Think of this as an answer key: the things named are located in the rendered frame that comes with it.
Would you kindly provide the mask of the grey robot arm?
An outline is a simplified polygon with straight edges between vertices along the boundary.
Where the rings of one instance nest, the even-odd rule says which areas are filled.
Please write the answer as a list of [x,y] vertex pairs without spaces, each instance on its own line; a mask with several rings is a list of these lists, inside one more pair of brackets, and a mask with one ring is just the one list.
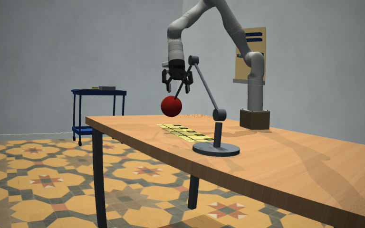
[[[169,25],[167,30],[168,62],[173,59],[184,60],[182,31],[189,28],[205,11],[212,7],[216,7],[220,12],[224,28],[239,49],[246,65],[251,67],[251,72],[248,74],[247,110],[263,111],[264,57],[260,52],[252,52],[247,43],[245,31],[226,0],[200,0],[196,6]],[[162,67],[169,67],[168,62],[163,62]]]

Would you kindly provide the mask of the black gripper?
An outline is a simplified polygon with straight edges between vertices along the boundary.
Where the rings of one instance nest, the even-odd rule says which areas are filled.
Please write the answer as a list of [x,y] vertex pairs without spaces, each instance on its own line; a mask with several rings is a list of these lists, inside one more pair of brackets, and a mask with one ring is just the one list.
[[[168,62],[169,64],[169,70],[164,69],[162,71],[162,83],[166,84],[166,89],[168,93],[171,92],[171,80],[181,80],[183,81],[183,78],[186,74],[185,71],[185,61],[182,59],[173,59]],[[170,78],[166,80],[167,73],[170,75]],[[188,74],[188,79],[186,78],[184,84],[186,94],[190,91],[190,85],[193,83],[193,77],[192,77],[192,71]]]

